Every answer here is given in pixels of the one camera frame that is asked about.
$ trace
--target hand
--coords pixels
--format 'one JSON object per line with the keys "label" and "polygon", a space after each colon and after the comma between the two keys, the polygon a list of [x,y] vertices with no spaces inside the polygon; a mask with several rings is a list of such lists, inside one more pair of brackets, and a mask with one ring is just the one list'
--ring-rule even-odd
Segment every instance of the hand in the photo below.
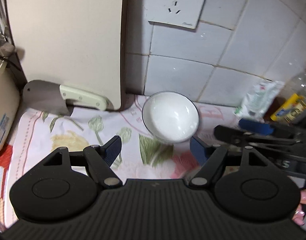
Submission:
{"label": "hand", "polygon": [[306,189],[301,191],[301,203],[298,205],[296,213],[293,217],[293,221],[299,226],[304,225],[303,217],[305,215],[301,204],[306,204]]}

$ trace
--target ceramic bowl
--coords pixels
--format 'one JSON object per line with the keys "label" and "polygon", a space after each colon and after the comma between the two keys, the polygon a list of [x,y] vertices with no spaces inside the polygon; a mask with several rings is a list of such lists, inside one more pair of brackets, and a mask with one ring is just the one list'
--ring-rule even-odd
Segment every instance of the ceramic bowl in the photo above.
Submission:
{"label": "ceramic bowl", "polygon": [[146,128],[165,143],[190,139],[199,125],[198,111],[187,97],[171,91],[159,92],[146,100],[142,110]]}

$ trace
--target cutting board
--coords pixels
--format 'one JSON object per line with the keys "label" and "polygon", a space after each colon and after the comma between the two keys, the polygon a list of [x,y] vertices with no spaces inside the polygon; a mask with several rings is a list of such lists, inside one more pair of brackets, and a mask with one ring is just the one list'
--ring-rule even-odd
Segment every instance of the cutting board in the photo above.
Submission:
{"label": "cutting board", "polygon": [[87,90],[121,108],[127,0],[6,0],[28,81]]}

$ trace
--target knife handle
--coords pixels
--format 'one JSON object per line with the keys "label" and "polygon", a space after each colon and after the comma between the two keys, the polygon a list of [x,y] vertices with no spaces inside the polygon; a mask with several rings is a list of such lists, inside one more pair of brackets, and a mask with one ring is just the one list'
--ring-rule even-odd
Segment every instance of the knife handle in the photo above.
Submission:
{"label": "knife handle", "polygon": [[105,97],[79,88],[60,85],[60,92],[64,100],[70,99],[78,101],[85,104],[86,106],[95,107],[100,110],[106,110],[109,105]]}

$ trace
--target cleaver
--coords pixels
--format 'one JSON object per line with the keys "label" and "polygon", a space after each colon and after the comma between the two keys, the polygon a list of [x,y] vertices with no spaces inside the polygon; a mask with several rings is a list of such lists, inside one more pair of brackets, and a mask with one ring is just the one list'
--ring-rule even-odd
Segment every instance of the cleaver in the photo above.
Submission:
{"label": "cleaver", "polygon": [[67,102],[99,110],[106,110],[109,106],[107,98],[101,95],[43,80],[28,82],[23,88],[22,98],[27,107],[56,115],[72,114],[73,106],[67,106]]}

